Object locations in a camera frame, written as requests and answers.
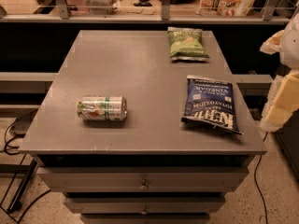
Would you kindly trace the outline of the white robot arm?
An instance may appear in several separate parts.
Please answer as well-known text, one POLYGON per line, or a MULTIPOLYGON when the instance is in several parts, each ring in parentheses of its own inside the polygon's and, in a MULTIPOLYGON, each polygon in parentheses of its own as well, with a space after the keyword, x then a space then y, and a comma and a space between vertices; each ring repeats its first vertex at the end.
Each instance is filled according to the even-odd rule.
POLYGON ((275 76, 262 112, 260 127, 266 132, 276 132, 299 109, 299 14, 263 42, 260 51, 278 52, 280 63, 291 69, 288 75, 275 76))

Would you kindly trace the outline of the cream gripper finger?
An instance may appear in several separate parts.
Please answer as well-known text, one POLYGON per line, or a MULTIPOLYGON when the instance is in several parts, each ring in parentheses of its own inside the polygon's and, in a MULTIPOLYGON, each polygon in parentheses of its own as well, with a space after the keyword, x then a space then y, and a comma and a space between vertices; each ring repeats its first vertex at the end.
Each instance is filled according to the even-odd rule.
POLYGON ((285 77, 276 76, 267 95, 260 127, 266 132, 276 132, 299 109, 299 71, 285 77))

